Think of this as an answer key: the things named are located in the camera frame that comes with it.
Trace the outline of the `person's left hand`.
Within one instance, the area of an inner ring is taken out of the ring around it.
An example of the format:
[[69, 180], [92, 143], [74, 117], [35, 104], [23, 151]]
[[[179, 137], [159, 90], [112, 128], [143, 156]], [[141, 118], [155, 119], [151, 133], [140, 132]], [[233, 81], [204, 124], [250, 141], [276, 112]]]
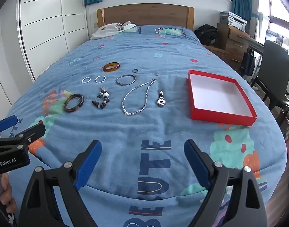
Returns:
[[3, 173], [1, 176], [1, 186], [3, 191], [0, 195], [0, 202], [6, 206], [6, 211], [12, 214], [17, 210], [17, 205], [15, 198], [12, 196], [12, 186], [7, 173]]

